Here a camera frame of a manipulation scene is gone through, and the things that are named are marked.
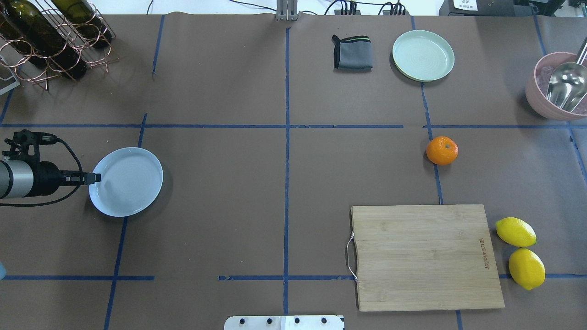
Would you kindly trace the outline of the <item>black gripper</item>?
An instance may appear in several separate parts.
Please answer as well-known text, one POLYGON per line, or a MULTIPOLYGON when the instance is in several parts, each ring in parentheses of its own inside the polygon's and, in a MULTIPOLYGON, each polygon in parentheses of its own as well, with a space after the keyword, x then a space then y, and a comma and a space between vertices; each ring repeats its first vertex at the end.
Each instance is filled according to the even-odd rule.
POLYGON ((40 161, 31 165, 33 184, 31 197, 50 196, 58 188, 65 186, 89 186, 101 182, 100 173, 69 172, 69 183, 59 168, 48 161, 40 161))

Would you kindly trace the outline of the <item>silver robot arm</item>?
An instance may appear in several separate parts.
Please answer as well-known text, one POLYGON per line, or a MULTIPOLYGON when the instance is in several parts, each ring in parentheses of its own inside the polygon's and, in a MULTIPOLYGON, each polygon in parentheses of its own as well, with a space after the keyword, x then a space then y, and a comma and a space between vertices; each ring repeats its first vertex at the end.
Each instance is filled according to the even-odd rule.
POLYGON ((0 198, 50 196, 60 187, 101 182, 100 173, 60 170, 48 161, 4 160, 0 165, 0 198))

